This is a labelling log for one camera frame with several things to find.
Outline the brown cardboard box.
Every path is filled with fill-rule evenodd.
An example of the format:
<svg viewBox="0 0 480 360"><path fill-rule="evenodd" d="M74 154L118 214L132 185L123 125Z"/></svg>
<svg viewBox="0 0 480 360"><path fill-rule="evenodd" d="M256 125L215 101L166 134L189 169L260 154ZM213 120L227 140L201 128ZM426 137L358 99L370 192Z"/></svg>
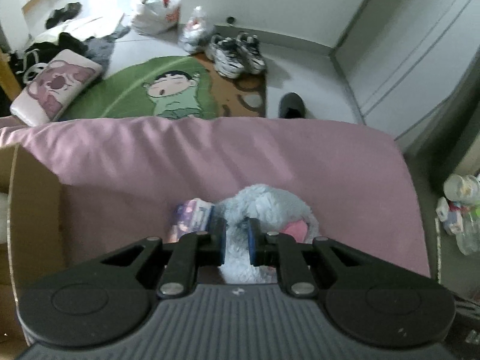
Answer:
<svg viewBox="0 0 480 360"><path fill-rule="evenodd" d="M19 144L1 147L1 357L27 347L16 318L30 284L66 266L58 176Z"/></svg>

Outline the small grey plastic bag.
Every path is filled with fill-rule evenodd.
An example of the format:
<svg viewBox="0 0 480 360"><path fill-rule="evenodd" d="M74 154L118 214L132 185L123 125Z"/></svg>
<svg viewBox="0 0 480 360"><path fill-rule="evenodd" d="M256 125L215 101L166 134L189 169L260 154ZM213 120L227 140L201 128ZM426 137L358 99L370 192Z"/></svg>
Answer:
<svg viewBox="0 0 480 360"><path fill-rule="evenodd" d="M183 26L178 42L186 53L196 55L205 51L215 33L216 25L205 10L197 6Z"/></svg>

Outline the white black sneaker left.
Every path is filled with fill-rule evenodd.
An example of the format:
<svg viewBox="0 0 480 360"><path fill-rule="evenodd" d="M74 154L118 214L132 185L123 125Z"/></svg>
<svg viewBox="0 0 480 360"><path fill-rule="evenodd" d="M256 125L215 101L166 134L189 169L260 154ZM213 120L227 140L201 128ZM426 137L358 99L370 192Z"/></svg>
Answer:
<svg viewBox="0 0 480 360"><path fill-rule="evenodd" d="M224 78L236 80L245 71L238 53L237 43L231 37L222 37L218 33L214 34L204 54L213 62L217 73Z"/></svg>

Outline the black clothes pile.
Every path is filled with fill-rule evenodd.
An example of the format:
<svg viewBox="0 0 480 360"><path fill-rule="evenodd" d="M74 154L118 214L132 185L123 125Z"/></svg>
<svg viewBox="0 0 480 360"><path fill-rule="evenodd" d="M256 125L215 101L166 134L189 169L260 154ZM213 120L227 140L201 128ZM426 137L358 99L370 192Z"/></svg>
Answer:
<svg viewBox="0 0 480 360"><path fill-rule="evenodd" d="M33 43L22 57L12 58L10 67L17 79L24 80L24 75L30 67L36 63L49 63L62 50L71 50L78 55L85 55L87 49L83 41L69 33L60 33L56 43L49 41Z"/></svg>

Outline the white black sneaker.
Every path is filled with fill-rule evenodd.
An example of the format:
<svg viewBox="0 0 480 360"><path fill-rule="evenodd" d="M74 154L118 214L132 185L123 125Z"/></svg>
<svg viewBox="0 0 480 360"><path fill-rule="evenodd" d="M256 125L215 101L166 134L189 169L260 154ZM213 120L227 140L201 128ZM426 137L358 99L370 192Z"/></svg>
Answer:
<svg viewBox="0 0 480 360"><path fill-rule="evenodd" d="M247 72L253 75L265 73L266 63L260 52L260 40L255 34L240 32L236 37L238 54Z"/></svg>
<svg viewBox="0 0 480 360"><path fill-rule="evenodd" d="M237 43L231 37L222 37L218 33L214 34L204 54L213 62L217 73L224 78L236 80L245 71L238 53Z"/></svg>

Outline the black single slipper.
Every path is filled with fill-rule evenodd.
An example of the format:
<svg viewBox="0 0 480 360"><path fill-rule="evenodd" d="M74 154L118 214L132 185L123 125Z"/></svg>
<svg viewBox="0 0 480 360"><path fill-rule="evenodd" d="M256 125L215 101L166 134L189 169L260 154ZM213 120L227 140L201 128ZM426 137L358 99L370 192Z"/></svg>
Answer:
<svg viewBox="0 0 480 360"><path fill-rule="evenodd" d="M296 93L285 94L279 103L280 119L305 119L306 107L301 96Z"/></svg>

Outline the grey pink plush toy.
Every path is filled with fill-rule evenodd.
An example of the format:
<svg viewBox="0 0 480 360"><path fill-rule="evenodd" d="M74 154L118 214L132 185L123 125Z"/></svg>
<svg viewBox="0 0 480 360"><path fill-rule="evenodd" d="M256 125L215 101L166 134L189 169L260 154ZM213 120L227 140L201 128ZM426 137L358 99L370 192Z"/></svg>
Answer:
<svg viewBox="0 0 480 360"><path fill-rule="evenodd" d="M320 236L319 222L311 207L295 194L266 184L254 184L215 206L214 216L226 222L226 247L220 276L228 284L271 284L274 268L251 265L248 250L248 220L256 219L262 233L292 236L298 243L311 243Z"/></svg>

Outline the white black sneaker right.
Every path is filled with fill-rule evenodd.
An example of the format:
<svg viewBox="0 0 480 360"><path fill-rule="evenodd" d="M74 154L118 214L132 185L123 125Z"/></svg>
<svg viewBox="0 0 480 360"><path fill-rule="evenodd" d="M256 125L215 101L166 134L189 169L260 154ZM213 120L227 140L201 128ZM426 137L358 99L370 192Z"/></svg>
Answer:
<svg viewBox="0 0 480 360"><path fill-rule="evenodd" d="M255 34L240 32L236 37L238 54L247 72L253 75L265 73L266 63L260 52L260 40Z"/></svg>

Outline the pink bed sheet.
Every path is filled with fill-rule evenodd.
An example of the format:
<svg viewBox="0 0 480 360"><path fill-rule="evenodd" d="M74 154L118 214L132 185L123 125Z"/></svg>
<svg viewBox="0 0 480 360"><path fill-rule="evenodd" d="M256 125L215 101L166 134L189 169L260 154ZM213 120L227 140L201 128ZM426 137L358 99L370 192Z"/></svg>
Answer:
<svg viewBox="0 0 480 360"><path fill-rule="evenodd" d="M292 192L323 235L428 275L420 208L404 157L387 134L315 119L158 117L1 124L64 186L71 262L165 236L173 210L218 202L255 184Z"/></svg>

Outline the green cartoon leaf rug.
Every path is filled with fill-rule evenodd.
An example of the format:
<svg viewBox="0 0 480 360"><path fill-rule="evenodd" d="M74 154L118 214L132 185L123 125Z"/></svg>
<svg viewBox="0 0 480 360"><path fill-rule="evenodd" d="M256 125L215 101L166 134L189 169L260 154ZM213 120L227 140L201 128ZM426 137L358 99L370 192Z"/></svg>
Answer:
<svg viewBox="0 0 480 360"><path fill-rule="evenodd" d="M215 118L218 105L208 69L190 56L152 58L89 87L60 119L137 116Z"/></svg>

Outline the white pill bottle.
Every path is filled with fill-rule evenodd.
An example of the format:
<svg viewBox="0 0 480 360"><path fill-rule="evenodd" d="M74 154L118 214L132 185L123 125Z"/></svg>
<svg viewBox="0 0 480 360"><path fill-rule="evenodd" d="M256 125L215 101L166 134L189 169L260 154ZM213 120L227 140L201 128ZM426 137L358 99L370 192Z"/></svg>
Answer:
<svg viewBox="0 0 480 360"><path fill-rule="evenodd" d="M474 205L479 202L479 179L452 174L443 183L443 193L451 202Z"/></svg>

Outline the black slippers pair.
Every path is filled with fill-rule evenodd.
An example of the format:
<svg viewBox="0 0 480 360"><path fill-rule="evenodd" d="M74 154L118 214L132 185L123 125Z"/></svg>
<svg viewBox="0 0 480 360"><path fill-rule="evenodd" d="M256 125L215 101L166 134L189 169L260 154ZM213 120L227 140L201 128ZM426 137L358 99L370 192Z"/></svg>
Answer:
<svg viewBox="0 0 480 360"><path fill-rule="evenodd" d="M82 10L82 4L80 2L69 2L63 8L54 10L49 18L45 22L46 29L52 29L53 27L76 18Z"/></svg>

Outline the white red shopping bag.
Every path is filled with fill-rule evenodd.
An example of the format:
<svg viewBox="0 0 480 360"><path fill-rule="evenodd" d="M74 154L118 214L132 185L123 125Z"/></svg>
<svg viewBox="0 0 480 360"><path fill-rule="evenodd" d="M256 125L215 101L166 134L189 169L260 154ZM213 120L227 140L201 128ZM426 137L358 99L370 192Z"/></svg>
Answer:
<svg viewBox="0 0 480 360"><path fill-rule="evenodd" d="M182 0L133 0L131 28L140 35L156 36L175 27Z"/></svg>

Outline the blue planet tissue pack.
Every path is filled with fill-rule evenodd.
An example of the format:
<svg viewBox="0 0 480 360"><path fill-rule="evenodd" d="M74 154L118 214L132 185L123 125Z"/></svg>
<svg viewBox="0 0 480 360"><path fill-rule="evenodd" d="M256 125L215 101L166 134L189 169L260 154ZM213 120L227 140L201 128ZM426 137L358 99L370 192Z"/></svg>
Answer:
<svg viewBox="0 0 480 360"><path fill-rule="evenodd" d="M208 230L215 205L200 198L190 199L178 205L174 211L167 242L178 242L187 233Z"/></svg>

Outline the pink bear cushion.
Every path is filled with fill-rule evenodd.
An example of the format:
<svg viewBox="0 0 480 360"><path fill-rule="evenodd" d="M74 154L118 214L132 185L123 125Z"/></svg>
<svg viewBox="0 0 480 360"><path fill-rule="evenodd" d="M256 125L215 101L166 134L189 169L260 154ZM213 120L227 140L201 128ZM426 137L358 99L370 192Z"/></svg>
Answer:
<svg viewBox="0 0 480 360"><path fill-rule="evenodd" d="M102 72L100 64L64 49L26 84L10 113L30 127L55 122Z"/></svg>

